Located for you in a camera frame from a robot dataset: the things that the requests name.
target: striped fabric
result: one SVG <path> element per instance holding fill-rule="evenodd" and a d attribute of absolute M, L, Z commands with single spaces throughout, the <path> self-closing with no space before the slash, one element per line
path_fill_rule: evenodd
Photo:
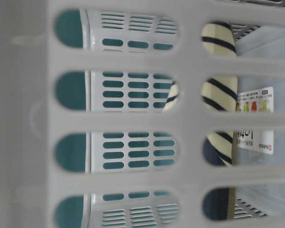
<path fill-rule="evenodd" d="M 213 22 L 205 25 L 202 31 L 204 48 L 213 55 L 236 57 L 235 42 L 229 24 Z M 236 76 L 213 76 L 207 80 L 201 90 L 205 105 L 218 111 L 235 111 L 238 92 Z M 163 111 L 171 109 L 178 99 L 178 85 L 173 82 Z M 207 140 L 226 166 L 232 165 L 233 132 L 209 134 Z"/>
<path fill-rule="evenodd" d="M 236 57 L 235 42 L 229 24 L 213 22 L 202 31 L 204 48 L 212 55 Z M 218 111 L 235 111 L 238 92 L 236 76 L 213 76 L 201 90 L 205 106 Z M 177 102 L 179 89 L 175 82 L 171 87 L 163 111 L 171 109 Z M 231 166 L 235 153 L 233 132 L 215 132 L 207 136 L 203 145 L 205 158 L 213 165 Z M 235 210 L 235 188 L 216 189 L 204 199 L 203 210 L 211 220 L 233 219 Z"/>

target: dark blue fabric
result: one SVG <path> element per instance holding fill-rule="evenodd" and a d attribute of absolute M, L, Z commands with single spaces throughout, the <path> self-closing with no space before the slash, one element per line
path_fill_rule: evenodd
<path fill-rule="evenodd" d="M 226 166 L 207 139 L 203 146 L 207 162 L 215 166 Z M 228 212 L 229 189 L 216 189 L 208 193 L 203 202 L 204 214 L 211 220 L 226 220 Z"/>

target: white plastic basket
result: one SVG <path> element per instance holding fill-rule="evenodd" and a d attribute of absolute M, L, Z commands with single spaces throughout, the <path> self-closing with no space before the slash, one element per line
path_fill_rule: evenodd
<path fill-rule="evenodd" d="M 85 9 L 80 15 L 84 49 L 160 54 L 178 40 L 178 27 L 167 17 Z M 161 112 L 172 84 L 169 76 L 154 72 L 92 70 L 85 71 L 85 79 L 88 112 Z M 162 170 L 177 156 L 176 140 L 166 133 L 87 133 L 85 172 Z M 178 216 L 178 202 L 170 194 L 140 199 L 119 194 L 125 199 L 86 194 L 82 228 L 163 227 Z"/>

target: product label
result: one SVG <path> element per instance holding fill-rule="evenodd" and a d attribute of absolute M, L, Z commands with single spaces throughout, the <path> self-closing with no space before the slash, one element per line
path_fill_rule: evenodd
<path fill-rule="evenodd" d="M 237 112 L 271 113 L 274 111 L 274 89 L 252 90 L 239 93 Z M 237 146 L 252 151 L 273 154 L 274 131 L 238 131 Z"/>

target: clear plastic container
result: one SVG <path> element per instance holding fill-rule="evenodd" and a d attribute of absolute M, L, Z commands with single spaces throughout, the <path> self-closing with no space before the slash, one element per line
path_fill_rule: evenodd
<path fill-rule="evenodd" d="M 240 39 L 237 53 L 242 57 L 285 60 L 285 28 L 262 26 Z M 273 87 L 274 112 L 285 111 L 285 79 L 240 76 L 238 92 Z M 285 132 L 274 131 L 274 152 L 266 154 L 238 148 L 238 165 L 285 164 Z M 268 215 L 285 214 L 285 184 L 264 184 L 237 188 L 237 196 Z"/>

